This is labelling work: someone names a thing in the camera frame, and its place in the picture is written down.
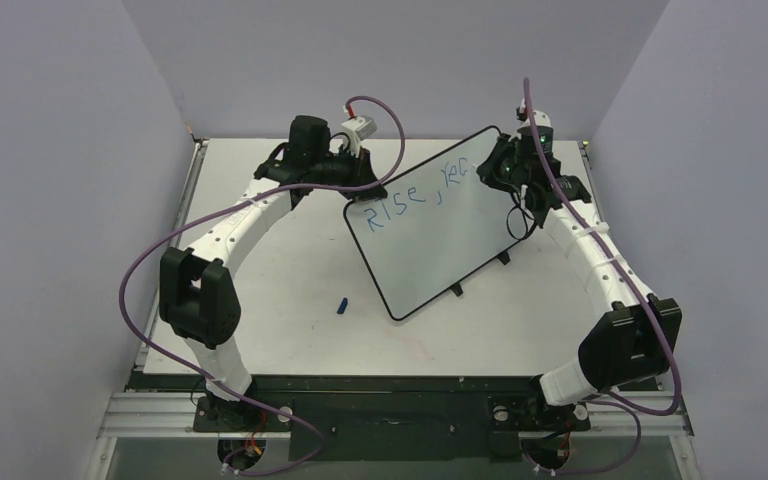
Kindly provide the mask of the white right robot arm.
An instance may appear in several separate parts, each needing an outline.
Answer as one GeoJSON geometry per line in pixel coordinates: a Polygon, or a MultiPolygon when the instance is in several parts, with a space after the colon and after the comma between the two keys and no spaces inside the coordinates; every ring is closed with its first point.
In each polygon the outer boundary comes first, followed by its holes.
{"type": "Polygon", "coordinates": [[[585,184],[561,173],[548,129],[538,132],[537,138],[500,134],[477,174],[484,185],[523,200],[572,265],[597,316],[574,359],[540,375],[539,390],[523,402],[526,418],[548,427],[566,405],[673,372],[682,312],[636,276],[585,184]]]}

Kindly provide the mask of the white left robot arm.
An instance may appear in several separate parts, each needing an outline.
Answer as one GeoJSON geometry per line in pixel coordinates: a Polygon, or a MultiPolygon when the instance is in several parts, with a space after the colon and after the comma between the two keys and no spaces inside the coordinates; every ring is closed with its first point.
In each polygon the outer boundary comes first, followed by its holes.
{"type": "Polygon", "coordinates": [[[253,174],[236,202],[186,248],[168,248],[160,259],[159,316],[182,338],[206,380],[207,406],[232,429],[251,427],[258,402],[245,393],[253,378],[234,340],[242,308],[233,275],[257,242],[310,193],[314,184],[338,186],[349,200],[384,199],[362,142],[377,129],[369,116],[342,123],[343,141],[331,151],[332,133],[318,117],[298,115],[289,138],[253,174]]]}

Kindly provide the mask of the white whiteboard black frame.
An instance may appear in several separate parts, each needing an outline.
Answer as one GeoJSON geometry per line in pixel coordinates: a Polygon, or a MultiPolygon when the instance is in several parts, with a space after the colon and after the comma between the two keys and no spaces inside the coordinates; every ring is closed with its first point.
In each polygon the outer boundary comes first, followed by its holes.
{"type": "Polygon", "coordinates": [[[531,219],[476,169],[500,135],[486,127],[391,178],[387,198],[343,218],[389,317],[402,321],[526,239],[531,219]]]}

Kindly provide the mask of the blue marker cap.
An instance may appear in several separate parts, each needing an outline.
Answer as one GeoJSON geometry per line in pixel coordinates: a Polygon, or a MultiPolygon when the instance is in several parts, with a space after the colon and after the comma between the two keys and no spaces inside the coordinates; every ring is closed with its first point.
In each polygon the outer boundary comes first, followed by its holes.
{"type": "Polygon", "coordinates": [[[345,313],[347,307],[348,307],[348,303],[349,303],[348,299],[346,297],[344,297],[341,300],[341,302],[340,302],[340,304],[339,304],[339,306],[338,306],[338,308],[336,310],[336,313],[338,315],[343,315],[345,313]]]}

